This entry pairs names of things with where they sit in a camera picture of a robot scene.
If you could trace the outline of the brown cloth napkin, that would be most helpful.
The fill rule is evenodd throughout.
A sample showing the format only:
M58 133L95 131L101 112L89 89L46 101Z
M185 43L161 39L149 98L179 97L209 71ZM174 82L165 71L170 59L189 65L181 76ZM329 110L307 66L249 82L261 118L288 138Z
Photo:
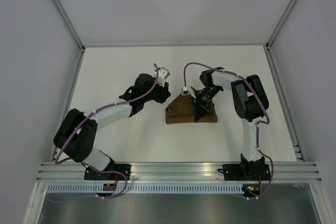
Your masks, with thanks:
M214 103L208 113L198 122L194 121L193 98L190 95L179 94L165 109L166 124L176 123L217 123L218 118Z

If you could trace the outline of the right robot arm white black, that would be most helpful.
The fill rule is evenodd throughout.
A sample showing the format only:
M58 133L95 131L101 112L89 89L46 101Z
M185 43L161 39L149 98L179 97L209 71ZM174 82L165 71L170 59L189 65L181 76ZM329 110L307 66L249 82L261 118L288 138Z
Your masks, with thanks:
M261 153L259 140L259 126L269 124L269 101L260 78L256 74L242 77L218 67L203 71L200 81L204 88L191 98L194 121L198 122L209 114L215 95L226 89L232 92L234 109L243 125L240 163L224 164L218 172L226 181L269 180L270 169Z

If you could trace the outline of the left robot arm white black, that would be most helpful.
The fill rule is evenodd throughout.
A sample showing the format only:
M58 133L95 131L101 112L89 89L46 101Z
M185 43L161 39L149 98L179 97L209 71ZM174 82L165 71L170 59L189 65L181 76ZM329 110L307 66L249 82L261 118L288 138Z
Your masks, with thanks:
M87 166L104 180L114 176L114 160L94 147L97 132L110 124L139 113L147 102L164 103L169 97L166 81L170 72L159 68L150 74L140 74L133 86L110 104L90 113L70 110L58 129L53 143L60 149L56 164L73 160Z

